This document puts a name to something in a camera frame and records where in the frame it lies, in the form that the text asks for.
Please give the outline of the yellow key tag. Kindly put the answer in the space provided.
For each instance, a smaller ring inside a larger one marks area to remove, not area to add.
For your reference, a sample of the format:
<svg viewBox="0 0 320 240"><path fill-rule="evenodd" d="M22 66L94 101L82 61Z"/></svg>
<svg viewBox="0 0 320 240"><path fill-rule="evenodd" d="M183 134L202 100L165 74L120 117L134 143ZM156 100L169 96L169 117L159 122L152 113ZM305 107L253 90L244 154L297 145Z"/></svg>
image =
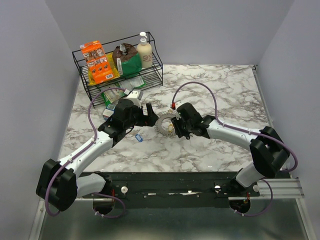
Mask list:
<svg viewBox="0 0 320 240"><path fill-rule="evenodd" d="M171 123L169 126L168 126L168 132L169 133L172 133L174 131L174 126L173 124Z"/></svg>

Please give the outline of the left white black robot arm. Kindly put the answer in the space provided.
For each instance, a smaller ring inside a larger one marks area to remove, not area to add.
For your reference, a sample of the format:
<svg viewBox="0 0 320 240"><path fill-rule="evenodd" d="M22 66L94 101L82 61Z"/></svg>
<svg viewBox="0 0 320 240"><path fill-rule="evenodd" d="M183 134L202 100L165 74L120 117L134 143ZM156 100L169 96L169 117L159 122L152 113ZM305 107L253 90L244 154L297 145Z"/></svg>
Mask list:
<svg viewBox="0 0 320 240"><path fill-rule="evenodd" d="M47 160L41 170L36 194L45 202L49 215L54 216L50 206L59 212L68 209L78 194L77 179L97 157L113 148L134 127L153 127L158 116L152 104L146 104L144 114L140 101L122 98L115 106L113 114L98 128L93 137L70 155L60 160Z"/></svg>

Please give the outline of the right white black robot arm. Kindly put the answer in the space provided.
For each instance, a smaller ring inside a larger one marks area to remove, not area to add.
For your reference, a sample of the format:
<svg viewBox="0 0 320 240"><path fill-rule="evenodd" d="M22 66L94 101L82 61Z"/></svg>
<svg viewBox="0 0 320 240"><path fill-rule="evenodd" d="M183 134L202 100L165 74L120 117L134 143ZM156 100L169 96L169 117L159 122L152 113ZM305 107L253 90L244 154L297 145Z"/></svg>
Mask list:
<svg viewBox="0 0 320 240"><path fill-rule="evenodd" d="M251 153L252 163L242 168L230 181L230 191L241 196L247 192L248 187L263 178L274 178L290 156L290 152L280 144L281 138L269 126L262 130L250 129L236 125L227 127L219 123L215 116L202 117L190 103L180 106L173 104L175 117L171 119L175 134L179 137L190 139L193 134L206 139L222 140Z"/></svg>

